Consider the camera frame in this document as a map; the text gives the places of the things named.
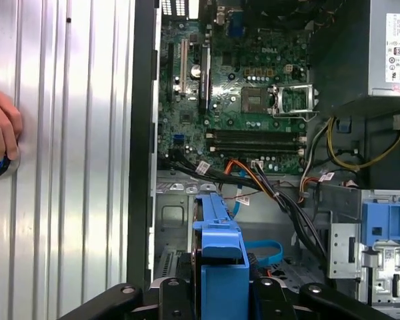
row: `barcode label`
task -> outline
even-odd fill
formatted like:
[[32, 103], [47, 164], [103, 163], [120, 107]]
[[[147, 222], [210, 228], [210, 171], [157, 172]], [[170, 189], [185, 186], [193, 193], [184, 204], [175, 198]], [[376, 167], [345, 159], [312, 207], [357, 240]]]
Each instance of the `barcode label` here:
[[208, 164], [205, 161], [200, 161], [199, 165], [197, 166], [195, 172], [197, 172], [200, 175], [204, 175], [207, 170], [210, 168], [210, 164]]
[[238, 197], [236, 198], [236, 202], [240, 202], [242, 205], [249, 205], [250, 199], [249, 197]]
[[329, 172], [328, 174], [326, 174], [325, 181], [330, 181], [330, 180], [332, 180], [332, 178], [333, 178], [334, 175], [335, 175], [334, 172]]

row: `side panel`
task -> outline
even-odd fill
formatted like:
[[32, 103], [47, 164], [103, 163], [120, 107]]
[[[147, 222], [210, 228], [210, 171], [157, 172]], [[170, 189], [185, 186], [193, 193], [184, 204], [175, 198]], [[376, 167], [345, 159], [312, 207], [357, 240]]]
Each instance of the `side panel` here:
[[0, 90], [23, 116], [0, 180], [0, 319], [56, 319], [126, 280], [130, 0], [0, 0]]

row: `pci slot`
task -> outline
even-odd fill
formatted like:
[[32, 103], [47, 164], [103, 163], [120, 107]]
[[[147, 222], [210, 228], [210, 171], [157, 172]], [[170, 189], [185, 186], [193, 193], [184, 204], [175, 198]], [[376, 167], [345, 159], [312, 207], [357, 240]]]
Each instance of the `pci slot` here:
[[204, 115], [209, 107], [210, 96], [210, 72], [211, 72], [211, 47], [204, 44], [201, 50], [201, 74], [200, 74], [200, 99], [199, 113]]
[[181, 93], [187, 90], [187, 64], [188, 64], [188, 40], [181, 41], [181, 76], [179, 78], [181, 84]]

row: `blue plastic bracket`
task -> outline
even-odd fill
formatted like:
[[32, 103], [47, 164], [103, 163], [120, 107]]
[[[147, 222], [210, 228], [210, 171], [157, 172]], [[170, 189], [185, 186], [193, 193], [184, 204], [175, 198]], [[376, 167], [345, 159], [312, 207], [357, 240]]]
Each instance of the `blue plastic bracket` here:
[[400, 243], [400, 203], [364, 203], [361, 240], [370, 247], [376, 241]]
[[195, 221], [193, 229], [201, 233], [202, 257], [213, 260], [201, 266], [201, 318], [247, 320], [249, 260], [241, 230], [218, 194], [199, 195], [196, 202], [203, 220]]

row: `cpu socket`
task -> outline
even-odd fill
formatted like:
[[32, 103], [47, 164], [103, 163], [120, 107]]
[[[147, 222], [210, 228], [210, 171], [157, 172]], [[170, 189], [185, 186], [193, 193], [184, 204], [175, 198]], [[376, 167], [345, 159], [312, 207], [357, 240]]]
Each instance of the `cpu socket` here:
[[244, 87], [241, 90], [241, 112], [267, 113], [268, 92], [267, 88]]

